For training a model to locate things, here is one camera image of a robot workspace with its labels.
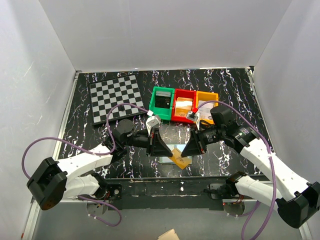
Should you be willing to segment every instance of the marble pattern surface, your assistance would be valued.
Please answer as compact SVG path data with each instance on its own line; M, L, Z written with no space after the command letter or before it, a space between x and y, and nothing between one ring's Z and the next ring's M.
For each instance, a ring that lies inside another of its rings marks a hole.
M143 104L149 106L154 86L214 92L220 101L236 108L269 139L246 69L186 69L137 72L80 73L64 139L85 149L92 149L107 135L105 125L92 126L89 84L128 74L136 74ZM147 116L131 118L136 130L144 129ZM111 123L114 128L117 122ZM190 137L189 124L163 121L160 134L166 144L186 144ZM63 144L59 158L71 157L80 151ZM192 157L192 164L181 170L175 164L160 164L159 157L146 156L145 149L128 147L128 154L118 162L96 169L105 178L159 178L159 177L208 177L228 176L237 171L260 174L251 162L238 155L223 142L207 146L207 153Z

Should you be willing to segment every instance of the chessboard pattern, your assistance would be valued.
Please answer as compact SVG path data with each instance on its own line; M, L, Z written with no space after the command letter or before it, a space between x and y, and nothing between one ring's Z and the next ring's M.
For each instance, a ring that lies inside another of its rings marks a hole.
M107 121L107 114L117 104L134 104L144 108L136 76L114 78L90 84L90 97L93 115L93 125L103 124ZM115 108L109 121L120 120L144 112L136 107L124 105Z

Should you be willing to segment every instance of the black object in green bin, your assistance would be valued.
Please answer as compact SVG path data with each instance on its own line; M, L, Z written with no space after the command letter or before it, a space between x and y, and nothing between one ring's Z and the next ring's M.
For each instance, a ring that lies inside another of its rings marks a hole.
M168 91L156 91L155 103L156 108L169 109L171 103L171 92Z

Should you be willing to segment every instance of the white wall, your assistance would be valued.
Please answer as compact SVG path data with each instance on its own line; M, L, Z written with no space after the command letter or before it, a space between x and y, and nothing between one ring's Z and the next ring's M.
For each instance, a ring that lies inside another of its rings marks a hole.
M292 0L39 0L82 71L255 65Z
M75 70L38 0L0 7L0 239L20 239L31 193L21 157L32 141L57 136ZM27 171L52 156L55 142L35 145Z
M293 0L258 61L254 82L276 153L320 182L320 2ZM320 212L308 222L320 239Z

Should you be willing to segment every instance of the cable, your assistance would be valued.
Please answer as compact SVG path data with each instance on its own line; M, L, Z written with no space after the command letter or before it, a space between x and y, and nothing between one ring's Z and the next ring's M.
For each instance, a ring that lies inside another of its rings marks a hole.
M116 227L118 226L121 221L122 221L122 215L121 215L121 212L118 208L116 208L115 206L113 206L112 204L110 203L107 203L107 202L104 202L104 201L99 201L99 200L95 200L95 199L90 199L90 198L87 198L87 197L84 197L84 196L78 196L78 199L82 199L82 200L87 200L87 201L90 201L90 202L94 202L94 203L97 203L97 204L103 204L103 205L106 205L112 209L114 209L118 214L119 214L119 221L117 223L110 223L104 219L102 219L101 217L99 216L96 216L94 214L89 214L91 217L94 217L94 219L98 219L99 221L103 222L104 224L107 224L108 226L110 227Z
M240 203L242 203L242 201L244 200L244 197L245 196L240 194L239 198L236 201L232 202L232 204L240 204Z
M216 100L210 100L210 101L205 101L202 104L200 104L198 106L198 109L201 108L203 105L208 104L208 103L219 103L222 105L227 106L228 108L230 108L231 110L233 110L240 118L242 118L244 120L244 122L246 124L248 124L248 126L250 128L252 128L253 130L256 131L256 133L259 135L259 137L262 139L262 141L264 142L265 146L266 146L266 150L269 154L269 161L270 161L270 168L271 168L271 175L272 175L272 185L273 185L273 192L272 192L272 200L271 200L271 205L268 211L268 214L265 217L265 220L263 221L261 227L259 228L259 230L256 232L256 234L250 238L250 240L255 240L257 239L257 237L262 233L262 231L265 229L265 227L267 226L267 223L269 222L270 218L271 218L271 214L274 211L274 207L276 204L276 197L277 197L277 184L276 184L276 173L275 173L275 166L274 166L274 161L272 159L271 156L271 150L270 150L270 146L268 141L266 140L266 138L244 117L241 115L240 112L238 112L234 107L228 105L227 103L223 102L223 101L216 101ZM245 239L245 230L246 227L248 225L249 220L251 219L252 215L254 214L256 209L253 209L253 211L251 212L251 214L249 215L248 219L245 221L243 227L242 227L242 231L241 231L241 239L244 240Z
M105 195L105 198L103 201L107 200L107 198L110 196L110 191L108 191L108 194Z
M22 167L22 171L23 171L24 175L25 175L28 179L30 179L30 176L29 176L29 174L27 173L27 171L26 171L26 166L25 166L26 155L27 155L29 149L30 149L33 145L35 145L36 143L38 143L38 142L40 142L40 141L43 141L43 140L55 140L55 141L59 141L59 142L62 142L62 143L64 143L64 144L68 144L68 145L72 146L73 148L78 149L78 150L80 150L80 151L82 151L82 152L84 152L84 153L91 154L91 155L105 156L105 155L111 154L111 153L116 149L116 142L115 142L114 136L112 135L111 130L110 130L109 116L110 116L111 112L112 112L115 108L117 108L117 107L119 107L119 106L122 106L122 105L129 105L129 106L131 106L131 107L137 108L137 109L139 109L139 110L141 110L141 111L144 111L144 112L146 112L146 113L148 112L148 110L145 110L144 108L139 107L139 106L136 106L136 105L131 104L131 103L120 103L120 104L117 104L116 106L114 106L113 108L110 109L110 111L108 112L108 114L107 114L107 116L106 116L106 127L107 127L107 130L108 130L109 135L110 135L110 137L111 137L112 144L113 144L113 147L112 147L111 151L109 151L109 152L103 152L103 153L91 152L91 151L88 151L88 150L86 150L86 149L84 149L84 148L82 148L82 147L80 147L80 146L77 146L77 145L75 145L75 144L73 144L73 143L71 143L71 142L68 142L68 141L63 140L63 139L58 138L58 137L54 137L54 136L42 137L42 138L39 138L39 139L33 141L33 142L25 149L25 151L24 151L24 153L23 153L23 155L22 155L21 167Z
M214 124L211 124L211 123L207 122L206 120L201 119L199 121L199 125L200 125L201 129L207 129L207 128L213 126Z

